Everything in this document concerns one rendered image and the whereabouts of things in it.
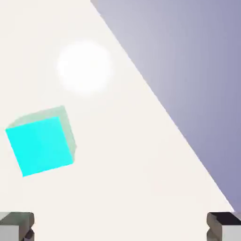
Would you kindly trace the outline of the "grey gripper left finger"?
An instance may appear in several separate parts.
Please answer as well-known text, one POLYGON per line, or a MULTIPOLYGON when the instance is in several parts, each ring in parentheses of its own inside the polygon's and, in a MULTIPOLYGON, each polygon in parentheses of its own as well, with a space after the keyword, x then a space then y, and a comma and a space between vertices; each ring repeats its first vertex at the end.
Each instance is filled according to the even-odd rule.
POLYGON ((0 241, 35 241, 32 212, 0 212, 0 241))

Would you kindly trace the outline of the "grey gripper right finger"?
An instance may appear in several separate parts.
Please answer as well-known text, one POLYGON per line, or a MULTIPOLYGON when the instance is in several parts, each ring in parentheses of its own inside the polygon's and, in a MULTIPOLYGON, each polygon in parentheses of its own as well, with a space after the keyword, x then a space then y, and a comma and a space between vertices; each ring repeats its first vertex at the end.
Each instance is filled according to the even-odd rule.
POLYGON ((209 212, 207 241, 241 241, 241 212, 209 212))

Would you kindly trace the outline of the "small cyan cube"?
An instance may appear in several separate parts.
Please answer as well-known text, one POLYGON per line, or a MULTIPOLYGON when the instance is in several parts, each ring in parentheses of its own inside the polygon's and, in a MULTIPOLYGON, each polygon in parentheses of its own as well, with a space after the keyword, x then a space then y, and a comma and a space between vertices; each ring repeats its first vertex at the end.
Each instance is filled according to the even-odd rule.
POLYGON ((6 134, 24 177, 74 163, 77 145, 64 106, 22 116, 6 134))

